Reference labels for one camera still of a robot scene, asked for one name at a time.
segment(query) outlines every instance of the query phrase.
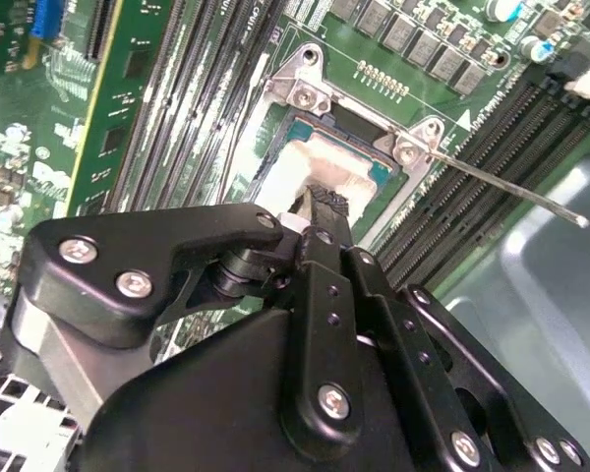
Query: motherboard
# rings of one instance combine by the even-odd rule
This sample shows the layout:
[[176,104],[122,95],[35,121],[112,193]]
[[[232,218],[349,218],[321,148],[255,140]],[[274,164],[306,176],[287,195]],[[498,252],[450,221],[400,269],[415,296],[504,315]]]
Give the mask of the motherboard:
[[590,0],[0,0],[5,297],[44,219],[278,214],[311,183],[395,288],[435,289],[528,206],[433,151],[545,192],[589,149]]

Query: robotic arm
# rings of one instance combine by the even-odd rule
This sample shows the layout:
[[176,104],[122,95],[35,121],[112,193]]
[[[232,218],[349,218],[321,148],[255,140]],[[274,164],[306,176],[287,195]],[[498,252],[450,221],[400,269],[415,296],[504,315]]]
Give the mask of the robotic arm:
[[[81,470],[590,471],[581,445],[425,289],[395,294],[341,197],[52,220],[1,332],[70,407]],[[153,365],[158,325],[263,309]]]

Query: blue connector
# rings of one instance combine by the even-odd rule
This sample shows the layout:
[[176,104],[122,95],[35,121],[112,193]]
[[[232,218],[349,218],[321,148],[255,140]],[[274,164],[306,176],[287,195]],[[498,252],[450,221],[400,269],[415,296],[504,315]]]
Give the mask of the blue connector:
[[40,39],[53,39],[59,34],[65,0],[37,0],[30,34]]

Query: gray metal panel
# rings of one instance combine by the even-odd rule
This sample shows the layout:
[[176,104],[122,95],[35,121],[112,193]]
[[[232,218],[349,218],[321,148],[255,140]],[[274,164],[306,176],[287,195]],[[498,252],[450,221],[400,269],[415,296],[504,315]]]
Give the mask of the gray metal panel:
[[[590,155],[550,196],[590,219]],[[590,454],[590,227],[534,208],[444,302]]]

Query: silver screw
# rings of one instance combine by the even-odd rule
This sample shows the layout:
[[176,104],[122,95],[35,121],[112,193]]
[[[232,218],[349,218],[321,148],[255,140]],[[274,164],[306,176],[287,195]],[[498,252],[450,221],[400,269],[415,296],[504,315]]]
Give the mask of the silver screw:
[[367,254],[365,251],[361,251],[361,260],[365,264],[373,265],[375,263],[374,258],[372,256],[370,256],[369,254]]
[[116,287],[129,298],[146,298],[153,291],[153,285],[148,277],[134,270],[121,273],[116,279]]
[[415,298],[417,298],[417,300],[424,305],[429,305],[431,303],[429,297],[427,297],[426,293],[424,293],[422,290],[413,290],[413,295],[415,295]]
[[540,450],[542,457],[547,459],[552,464],[558,465],[560,463],[560,455],[555,447],[545,438],[538,438],[535,440],[536,446]]
[[295,102],[302,108],[309,108],[315,102],[315,96],[308,90],[295,92]]
[[59,254],[69,263],[87,264],[96,259],[98,251],[85,239],[68,239],[59,245]]
[[408,165],[415,160],[417,152],[411,143],[403,142],[398,144],[393,150],[393,155],[401,164]]
[[568,456],[570,460],[572,460],[575,464],[581,466],[583,461],[581,460],[581,456],[577,454],[577,450],[574,446],[566,441],[560,441],[561,450]]
[[481,454],[479,453],[479,448],[472,441],[472,438],[462,431],[455,431],[450,438],[459,458],[470,467],[478,467],[481,463]]
[[317,395],[325,414],[335,420],[344,420],[350,414],[347,396],[334,385],[322,385]]
[[256,215],[256,218],[258,219],[258,222],[264,226],[265,228],[268,229],[273,229],[275,227],[275,223],[273,222],[273,220],[271,219],[271,217],[267,214],[264,213],[258,213]]

